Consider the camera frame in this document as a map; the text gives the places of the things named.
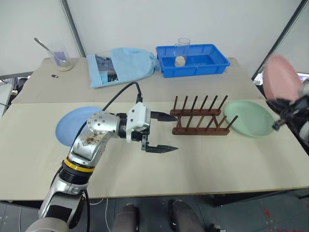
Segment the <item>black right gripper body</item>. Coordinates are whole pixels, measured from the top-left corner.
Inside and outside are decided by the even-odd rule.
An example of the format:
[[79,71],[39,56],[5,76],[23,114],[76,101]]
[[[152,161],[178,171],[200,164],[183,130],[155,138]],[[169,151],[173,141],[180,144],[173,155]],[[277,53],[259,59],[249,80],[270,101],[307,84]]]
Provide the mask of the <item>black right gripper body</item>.
[[288,101],[288,126],[303,126],[305,124],[304,100]]

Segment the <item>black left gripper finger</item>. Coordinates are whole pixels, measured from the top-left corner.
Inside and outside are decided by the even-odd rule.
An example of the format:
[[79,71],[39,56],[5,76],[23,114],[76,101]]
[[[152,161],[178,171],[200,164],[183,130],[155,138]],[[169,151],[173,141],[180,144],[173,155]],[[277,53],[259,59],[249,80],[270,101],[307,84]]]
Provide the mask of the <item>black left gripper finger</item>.
[[147,142],[146,144],[142,144],[141,149],[148,153],[162,154],[162,153],[167,153],[167,152],[177,150],[178,148],[168,146],[168,145],[149,146]]
[[169,114],[166,114],[163,112],[156,112],[156,111],[151,111],[150,118],[156,119],[157,121],[163,121],[163,122],[178,121],[178,119],[175,116],[171,116]]

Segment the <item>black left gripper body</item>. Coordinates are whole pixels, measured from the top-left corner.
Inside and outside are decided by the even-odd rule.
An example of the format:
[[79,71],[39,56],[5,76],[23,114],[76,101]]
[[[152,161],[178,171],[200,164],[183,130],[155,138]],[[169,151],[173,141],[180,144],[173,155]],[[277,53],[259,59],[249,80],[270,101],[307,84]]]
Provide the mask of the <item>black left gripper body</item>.
[[131,133],[131,140],[135,142],[142,142],[146,144],[148,142],[148,136],[150,134],[150,127],[142,128],[142,130],[134,130]]

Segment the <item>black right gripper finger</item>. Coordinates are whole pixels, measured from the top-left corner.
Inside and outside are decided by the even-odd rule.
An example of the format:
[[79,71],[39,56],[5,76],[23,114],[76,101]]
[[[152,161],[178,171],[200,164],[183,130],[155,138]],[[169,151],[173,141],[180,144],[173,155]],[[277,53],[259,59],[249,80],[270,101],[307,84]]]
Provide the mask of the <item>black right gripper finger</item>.
[[273,100],[266,100],[266,103],[272,111],[282,112],[290,110],[293,102],[286,99],[273,99]]
[[282,112],[280,114],[280,118],[278,120],[276,120],[273,125],[272,125],[272,129],[275,131],[279,131],[279,129],[283,126],[288,124],[291,119],[292,119],[293,115],[289,112]]

